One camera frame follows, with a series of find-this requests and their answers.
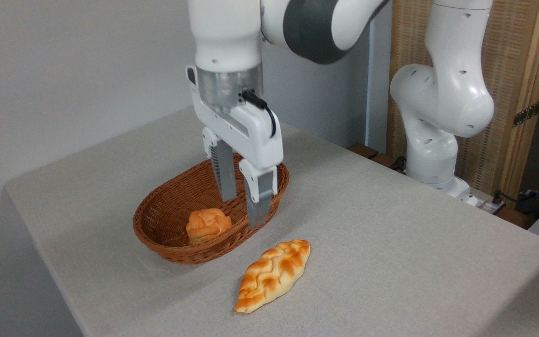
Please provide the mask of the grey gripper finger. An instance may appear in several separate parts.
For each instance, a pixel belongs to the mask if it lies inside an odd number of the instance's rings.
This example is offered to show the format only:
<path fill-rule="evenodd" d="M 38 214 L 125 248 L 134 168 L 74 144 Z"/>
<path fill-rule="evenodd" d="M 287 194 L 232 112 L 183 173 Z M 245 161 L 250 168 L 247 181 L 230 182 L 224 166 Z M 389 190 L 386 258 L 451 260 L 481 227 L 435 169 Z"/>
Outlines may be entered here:
<path fill-rule="evenodd" d="M 224 202 L 237 196 L 233 150 L 208 127 L 203 129 L 204 151 L 211 160 L 217 186 Z"/>
<path fill-rule="evenodd" d="M 242 159 L 239 169 L 244 177 L 248 228 L 255 229 L 267 222 L 272 197 L 277 194 L 277 166 L 259 170 Z"/>

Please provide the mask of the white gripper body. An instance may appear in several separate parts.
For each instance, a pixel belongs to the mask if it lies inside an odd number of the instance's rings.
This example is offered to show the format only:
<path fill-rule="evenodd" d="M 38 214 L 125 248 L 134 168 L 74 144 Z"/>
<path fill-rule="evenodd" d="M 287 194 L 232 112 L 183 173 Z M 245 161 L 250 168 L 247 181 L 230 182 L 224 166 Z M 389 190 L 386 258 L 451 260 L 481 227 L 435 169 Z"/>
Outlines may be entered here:
<path fill-rule="evenodd" d="M 189 66 L 186 74 L 199 121 L 259 170 L 282 162 L 278 118 L 260 107 L 262 66 L 229 72 Z"/>

